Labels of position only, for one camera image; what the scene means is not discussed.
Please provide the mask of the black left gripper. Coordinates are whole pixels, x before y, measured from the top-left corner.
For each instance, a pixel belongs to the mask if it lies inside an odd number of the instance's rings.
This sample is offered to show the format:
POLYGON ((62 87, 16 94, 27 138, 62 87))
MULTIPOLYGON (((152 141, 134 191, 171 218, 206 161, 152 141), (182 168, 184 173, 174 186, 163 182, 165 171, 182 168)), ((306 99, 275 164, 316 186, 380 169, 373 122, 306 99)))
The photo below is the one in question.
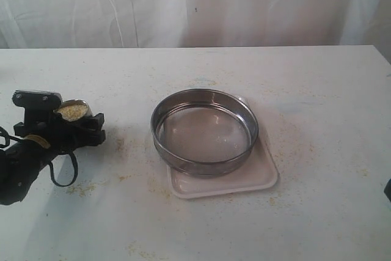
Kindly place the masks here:
POLYGON ((53 113, 62 104, 57 92, 39 90, 16 90, 12 95, 13 104, 25 109, 24 120, 13 126, 16 136, 36 140, 45 149, 60 153, 73 152, 76 148, 96 147, 104 143, 104 114, 82 117, 73 122, 64 120, 53 113))

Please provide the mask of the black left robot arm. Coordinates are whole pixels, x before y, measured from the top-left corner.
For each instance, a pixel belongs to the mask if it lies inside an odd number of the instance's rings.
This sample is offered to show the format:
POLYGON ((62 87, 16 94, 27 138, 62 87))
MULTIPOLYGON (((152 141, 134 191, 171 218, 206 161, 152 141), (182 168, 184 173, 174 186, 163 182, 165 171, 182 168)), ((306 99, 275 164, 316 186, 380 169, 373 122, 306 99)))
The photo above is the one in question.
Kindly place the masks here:
POLYGON ((55 179, 53 160, 70 157, 74 174, 78 162, 74 154, 82 147, 101 145, 106 139, 104 115, 93 115, 83 100, 63 101, 57 92, 17 90, 13 104, 24 109, 24 120, 14 125, 14 134, 1 130, 1 204, 21 202, 39 173, 49 167, 55 179))

